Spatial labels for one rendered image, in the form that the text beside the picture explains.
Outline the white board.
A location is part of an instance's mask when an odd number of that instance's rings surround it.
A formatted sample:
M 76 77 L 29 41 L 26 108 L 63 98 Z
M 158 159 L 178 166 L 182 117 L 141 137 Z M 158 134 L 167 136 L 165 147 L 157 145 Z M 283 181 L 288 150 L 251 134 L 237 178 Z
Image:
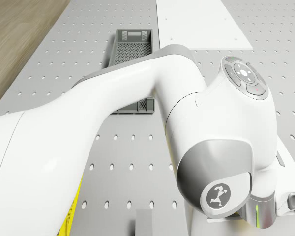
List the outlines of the white board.
M 160 47 L 252 50 L 221 0 L 156 0 Z

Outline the yellow basket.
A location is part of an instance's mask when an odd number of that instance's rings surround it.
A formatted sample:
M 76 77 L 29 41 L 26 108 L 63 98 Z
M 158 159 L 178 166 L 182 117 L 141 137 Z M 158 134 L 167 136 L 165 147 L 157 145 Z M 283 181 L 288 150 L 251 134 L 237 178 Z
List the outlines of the yellow basket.
M 72 227 L 72 222 L 73 222 L 74 213 L 75 213 L 75 209 L 76 209 L 76 205 L 77 205 L 77 201 L 78 201 L 78 196 L 79 196 L 79 192 L 80 192 L 82 179 L 83 178 L 81 178 L 81 180 L 80 180 L 74 200 L 73 200 L 73 202 L 70 206 L 70 209 L 63 221 L 61 228 L 59 229 L 57 236 L 70 236 L 70 231 L 71 231 L 71 227 Z

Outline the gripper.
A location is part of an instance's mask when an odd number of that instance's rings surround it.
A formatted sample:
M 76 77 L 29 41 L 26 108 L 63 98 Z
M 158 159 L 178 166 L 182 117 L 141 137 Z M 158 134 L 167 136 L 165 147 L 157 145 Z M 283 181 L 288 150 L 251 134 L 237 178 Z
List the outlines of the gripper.
M 295 211 L 295 191 L 275 191 L 276 215 L 281 217 Z

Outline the grey cube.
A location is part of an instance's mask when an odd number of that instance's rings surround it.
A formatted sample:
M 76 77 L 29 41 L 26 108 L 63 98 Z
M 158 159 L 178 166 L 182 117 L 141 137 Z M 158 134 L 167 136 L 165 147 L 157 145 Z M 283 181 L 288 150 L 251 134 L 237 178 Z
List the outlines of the grey cube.
M 136 210 L 135 236 L 153 236 L 153 210 Z

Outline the dark grey basket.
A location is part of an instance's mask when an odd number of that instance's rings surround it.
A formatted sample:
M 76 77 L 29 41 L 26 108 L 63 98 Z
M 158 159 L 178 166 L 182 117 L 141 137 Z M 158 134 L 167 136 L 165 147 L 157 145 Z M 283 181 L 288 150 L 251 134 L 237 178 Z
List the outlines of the dark grey basket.
M 147 56 L 153 52 L 152 29 L 116 30 L 109 66 Z M 153 114 L 154 98 L 147 97 L 114 111 L 114 114 Z

